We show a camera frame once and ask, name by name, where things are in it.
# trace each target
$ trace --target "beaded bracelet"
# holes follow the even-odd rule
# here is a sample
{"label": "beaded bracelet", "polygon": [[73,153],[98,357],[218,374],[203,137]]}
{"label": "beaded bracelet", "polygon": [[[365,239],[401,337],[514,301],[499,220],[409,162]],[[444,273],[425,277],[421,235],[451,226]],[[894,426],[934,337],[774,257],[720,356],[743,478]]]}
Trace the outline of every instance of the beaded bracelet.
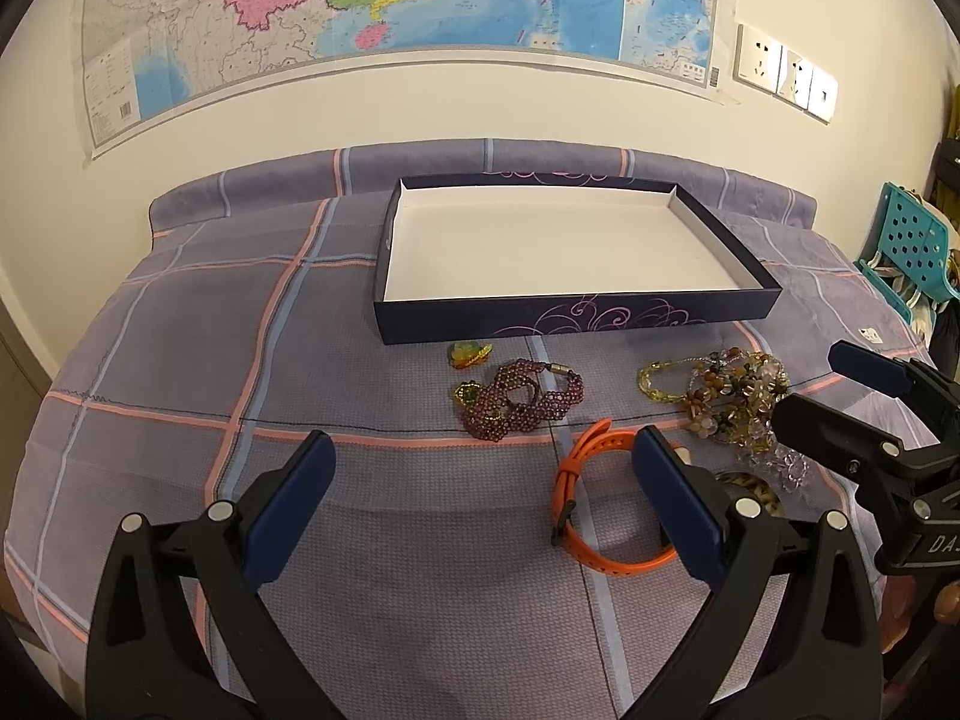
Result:
{"label": "beaded bracelet", "polygon": [[[565,376],[566,389],[543,391],[536,375],[544,370]],[[527,401],[510,398],[517,389],[526,389]],[[464,382],[453,396],[463,406],[460,418],[467,432],[476,439],[498,442],[511,431],[529,433],[542,422],[563,419],[584,399],[584,380],[556,362],[514,360],[498,368],[491,384]]]}

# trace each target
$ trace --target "wall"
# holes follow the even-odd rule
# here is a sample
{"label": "wall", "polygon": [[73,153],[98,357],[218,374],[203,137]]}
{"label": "wall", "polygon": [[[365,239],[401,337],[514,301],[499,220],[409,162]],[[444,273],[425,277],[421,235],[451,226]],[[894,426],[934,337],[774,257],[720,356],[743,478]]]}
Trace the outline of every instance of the wall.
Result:
{"label": "wall", "polygon": [[739,84],[720,105],[561,71],[434,65],[262,90],[152,129],[85,166],[72,95],[74,0],[36,0],[0,57],[0,298],[51,372],[149,250],[147,207],[181,182],[319,148],[427,138],[630,146],[812,194],[856,256],[884,180],[925,186],[957,79],[931,0],[737,0],[738,18],[840,81],[830,127]]}

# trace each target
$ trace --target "electrical outlet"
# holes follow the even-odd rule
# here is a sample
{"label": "electrical outlet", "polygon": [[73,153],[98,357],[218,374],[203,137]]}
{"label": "electrical outlet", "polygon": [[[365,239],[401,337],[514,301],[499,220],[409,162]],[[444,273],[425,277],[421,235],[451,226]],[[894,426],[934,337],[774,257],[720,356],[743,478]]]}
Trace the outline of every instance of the electrical outlet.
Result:
{"label": "electrical outlet", "polygon": [[733,74],[744,83],[767,92],[776,92],[783,53],[784,46],[781,43],[741,23]]}
{"label": "electrical outlet", "polygon": [[837,108],[837,94],[840,85],[827,71],[813,69],[813,81],[810,85],[810,105],[806,109],[817,119],[828,124]]}
{"label": "electrical outlet", "polygon": [[781,71],[776,84],[776,94],[806,110],[810,105],[812,87],[813,63],[803,59],[798,53],[784,49],[781,55]]}

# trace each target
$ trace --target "purple plaid bedspread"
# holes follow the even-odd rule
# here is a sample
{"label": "purple plaid bedspread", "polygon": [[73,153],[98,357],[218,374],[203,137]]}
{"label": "purple plaid bedspread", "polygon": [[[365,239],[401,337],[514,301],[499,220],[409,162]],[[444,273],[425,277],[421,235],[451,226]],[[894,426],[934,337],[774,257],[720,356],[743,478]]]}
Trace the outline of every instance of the purple plaid bedspread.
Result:
{"label": "purple plaid bedspread", "polygon": [[[491,363],[570,365],[587,397],[566,420],[497,445],[472,440],[450,398],[462,378],[443,344],[386,347],[371,281],[385,204],[402,175],[584,172],[674,181],[784,286],[763,322],[494,342]],[[558,460],[598,418],[656,423],[695,463],[736,467],[646,399],[637,369],[724,346],[770,351],[795,391],[904,437],[932,440],[898,402],[830,372],[840,338],[925,357],[838,250],[811,232],[815,202],[734,170],[630,149],[472,140],[322,151],[211,175],[152,204],[154,247],[56,377],[16,485],[5,560],[20,603],[66,672],[83,678],[89,618],[117,523],[196,517],[280,466],[312,428],[333,436],[337,475],[285,573],[261,596],[296,654],[350,718],[618,717],[707,596],[678,562],[614,579],[549,543]],[[791,517],[872,519],[816,466]],[[621,560],[658,547],[625,453],[589,465],[577,526]],[[726,688],[760,655],[784,585],[772,581]],[[203,599],[187,588],[214,670],[245,693]]]}

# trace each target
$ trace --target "screw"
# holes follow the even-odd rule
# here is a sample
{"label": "screw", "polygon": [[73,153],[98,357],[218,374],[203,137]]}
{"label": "screw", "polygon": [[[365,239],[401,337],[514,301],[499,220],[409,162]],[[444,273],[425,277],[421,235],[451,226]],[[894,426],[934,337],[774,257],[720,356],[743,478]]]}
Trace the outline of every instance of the screw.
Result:
{"label": "screw", "polygon": [[847,526],[847,518],[843,512],[827,512],[827,525],[832,527],[834,531],[842,531]]}
{"label": "screw", "polygon": [[223,522],[233,517],[233,504],[229,501],[217,501],[206,510],[206,515],[214,522]]}
{"label": "screw", "polygon": [[143,517],[139,514],[127,514],[126,517],[120,520],[120,528],[124,533],[138,531],[141,525],[143,525]]}
{"label": "screw", "polygon": [[736,504],[733,504],[733,507],[741,517],[747,517],[747,519],[759,517],[762,511],[760,504],[752,498],[738,498]]}
{"label": "screw", "polygon": [[923,498],[915,498],[913,501],[913,512],[920,519],[930,519],[930,504]]}

